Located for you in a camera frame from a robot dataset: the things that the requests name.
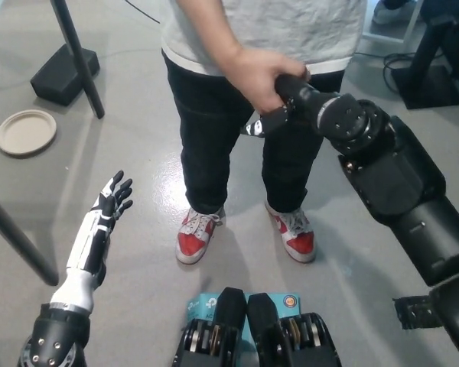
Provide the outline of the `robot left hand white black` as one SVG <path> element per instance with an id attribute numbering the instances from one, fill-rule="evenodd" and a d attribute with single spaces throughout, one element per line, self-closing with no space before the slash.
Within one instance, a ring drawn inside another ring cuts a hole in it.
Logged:
<path id="1" fill-rule="evenodd" d="M 110 236 L 121 215 L 132 206 L 132 180 L 117 172 L 102 188 L 83 217 L 66 266 L 66 279 L 50 299 L 50 307 L 91 314 L 94 291 L 106 276 Z"/>

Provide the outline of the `robot right hand black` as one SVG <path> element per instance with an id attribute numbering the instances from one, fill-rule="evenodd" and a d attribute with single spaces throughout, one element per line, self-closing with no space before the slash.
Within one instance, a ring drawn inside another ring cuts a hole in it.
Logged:
<path id="1" fill-rule="evenodd" d="M 310 126 L 317 130 L 320 111 L 326 103 L 338 97 L 337 93 L 322 93 L 290 74 L 277 77 L 275 91 L 284 105 L 246 124 L 240 130 L 242 135 L 265 138 L 287 125 Z"/>

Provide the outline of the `person right hand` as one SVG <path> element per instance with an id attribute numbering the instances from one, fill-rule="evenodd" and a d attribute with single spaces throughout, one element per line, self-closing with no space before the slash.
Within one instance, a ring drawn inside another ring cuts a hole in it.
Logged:
<path id="1" fill-rule="evenodd" d="M 305 81 L 311 79 L 303 63 L 274 51 L 252 48 L 242 48 L 231 56 L 224 73 L 261 115 L 284 105 L 275 91 L 278 76 L 291 74 Z"/>

